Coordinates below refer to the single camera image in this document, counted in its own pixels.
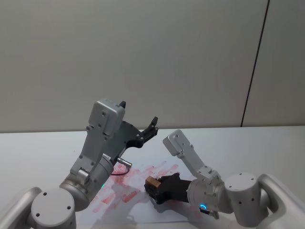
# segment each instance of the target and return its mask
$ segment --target white wall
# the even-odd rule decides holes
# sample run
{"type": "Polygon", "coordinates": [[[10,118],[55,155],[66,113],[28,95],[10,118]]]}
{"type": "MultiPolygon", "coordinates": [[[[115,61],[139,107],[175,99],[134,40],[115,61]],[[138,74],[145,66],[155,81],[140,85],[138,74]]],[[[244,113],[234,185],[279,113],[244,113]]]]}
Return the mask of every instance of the white wall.
{"type": "Polygon", "coordinates": [[[243,126],[305,125],[305,1],[270,1],[243,126]]]}
{"type": "Polygon", "coordinates": [[[0,131],[239,126],[266,0],[2,0],[0,131]]]}

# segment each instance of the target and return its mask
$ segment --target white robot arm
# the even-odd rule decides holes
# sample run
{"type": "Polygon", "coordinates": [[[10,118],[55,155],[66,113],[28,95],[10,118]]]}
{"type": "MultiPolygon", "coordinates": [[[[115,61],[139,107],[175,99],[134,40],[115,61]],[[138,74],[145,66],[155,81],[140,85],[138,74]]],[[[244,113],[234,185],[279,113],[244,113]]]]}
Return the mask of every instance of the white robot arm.
{"type": "Polygon", "coordinates": [[[197,178],[188,186],[187,199],[202,213],[217,219],[219,211],[234,212],[240,225],[257,229],[305,228],[305,205],[275,177],[263,174],[256,179],[239,173],[223,182],[202,162],[181,130],[167,136],[163,143],[197,178]]]}
{"type": "Polygon", "coordinates": [[[0,229],[75,229],[75,212],[88,207],[118,162],[130,168],[121,158],[129,147],[141,148],[157,135],[155,117],[140,132],[123,121],[123,101],[97,101],[92,109],[87,137],[70,173],[59,188],[42,191],[33,187],[20,192],[0,212],[0,229]]]}

